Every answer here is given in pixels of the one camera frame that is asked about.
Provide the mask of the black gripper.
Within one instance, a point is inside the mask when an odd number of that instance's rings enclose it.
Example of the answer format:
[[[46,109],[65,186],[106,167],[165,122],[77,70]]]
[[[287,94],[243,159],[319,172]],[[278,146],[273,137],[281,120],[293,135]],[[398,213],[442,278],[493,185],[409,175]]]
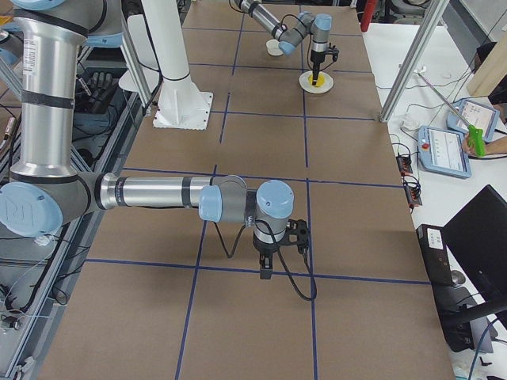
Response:
[[[271,279],[273,274],[273,254],[279,249],[279,244],[277,242],[263,242],[254,235],[253,246],[260,256],[260,279]]]
[[[312,75],[311,75],[311,85],[312,86],[321,85],[321,72],[318,75],[317,81],[316,81],[316,73],[315,72],[320,71],[320,66],[324,61],[325,61],[325,52],[324,51],[311,50],[310,67],[312,70]]]

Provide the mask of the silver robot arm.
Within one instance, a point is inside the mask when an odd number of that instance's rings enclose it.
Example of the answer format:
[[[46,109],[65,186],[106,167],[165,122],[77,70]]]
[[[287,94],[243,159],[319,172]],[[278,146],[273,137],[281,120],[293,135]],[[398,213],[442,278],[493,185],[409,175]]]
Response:
[[[303,40],[310,35],[310,68],[312,86],[320,86],[321,65],[328,55],[332,62],[337,61],[339,50],[329,43],[333,18],[327,13],[302,12],[298,16],[287,14],[287,17],[296,19],[295,26],[289,28],[284,20],[279,21],[259,1],[234,1],[238,11],[248,14],[260,26],[278,41],[278,48],[285,55],[290,55]]]
[[[123,43],[120,2],[16,1],[14,19],[24,37],[21,156],[1,190],[2,224],[36,238],[114,207],[196,209],[205,221],[252,227],[260,276],[269,279],[297,226],[293,191],[283,181],[250,189],[236,176],[119,177],[71,166],[78,50]]]

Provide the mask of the person hand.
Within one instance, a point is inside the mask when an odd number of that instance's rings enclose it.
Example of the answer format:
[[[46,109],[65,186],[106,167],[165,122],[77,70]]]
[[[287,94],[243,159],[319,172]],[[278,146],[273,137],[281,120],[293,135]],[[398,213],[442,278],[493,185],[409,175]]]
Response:
[[[466,139],[462,144],[462,148],[465,154],[478,158],[495,154],[490,144],[486,144],[483,141],[476,142],[471,139]]]

